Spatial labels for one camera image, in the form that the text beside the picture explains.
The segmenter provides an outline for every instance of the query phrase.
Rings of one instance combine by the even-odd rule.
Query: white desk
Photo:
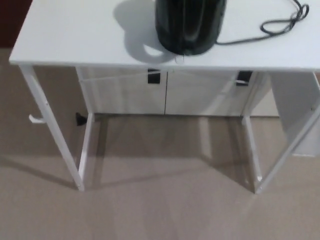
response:
[[[289,154],[305,154],[306,135],[320,116],[320,91],[313,74],[320,71],[320,31],[317,31],[320,1],[301,1],[310,5],[310,13],[284,36],[235,46],[216,45],[203,55],[182,59],[166,51],[158,42],[152,0],[33,0],[10,62],[20,66],[79,190],[84,190],[83,176],[95,113],[84,82],[88,69],[85,67],[125,67],[131,68],[135,75],[147,68],[163,71],[254,70],[243,122],[252,151],[252,170],[258,193]],[[229,0],[219,41],[260,36],[259,25],[263,21],[288,18],[294,11],[295,6],[288,0]],[[89,113],[79,169],[33,65],[75,66],[77,69]],[[267,78],[272,82],[288,145],[267,176],[262,178],[250,113],[260,98],[256,94],[259,86]]]

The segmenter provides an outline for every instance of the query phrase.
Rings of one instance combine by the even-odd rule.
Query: kettle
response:
[[[219,36],[227,0],[156,0],[155,28],[160,43],[177,55],[199,55]]]

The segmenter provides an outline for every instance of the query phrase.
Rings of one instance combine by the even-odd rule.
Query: black handle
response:
[[[161,73],[158,69],[148,69],[148,84],[160,84]]]

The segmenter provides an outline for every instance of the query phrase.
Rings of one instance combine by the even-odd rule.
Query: power cord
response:
[[[253,37],[253,38],[246,38],[246,39],[240,39],[240,40],[235,40],[235,41],[229,41],[229,42],[216,42],[218,45],[235,45],[235,44],[245,44],[245,43],[252,43],[252,42],[258,42],[266,39],[271,39],[277,36],[281,36],[284,34],[287,34],[290,32],[296,25],[296,23],[302,21],[308,16],[310,6],[308,4],[303,4],[298,0],[293,0],[294,3],[297,5],[298,9],[296,12],[294,12],[289,19],[275,19],[275,20],[269,20],[265,21],[264,23],[261,24],[260,30],[264,32],[265,36],[258,36],[258,37]],[[269,31],[266,29],[266,25],[269,24],[285,24],[288,23],[287,26],[281,30],[281,31]]]

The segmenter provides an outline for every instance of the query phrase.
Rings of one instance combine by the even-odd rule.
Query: cabinet door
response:
[[[83,86],[95,113],[164,114],[167,73],[148,84],[147,69],[83,67]]]
[[[236,86],[237,71],[181,71],[168,74],[166,114],[240,116],[250,86]]]

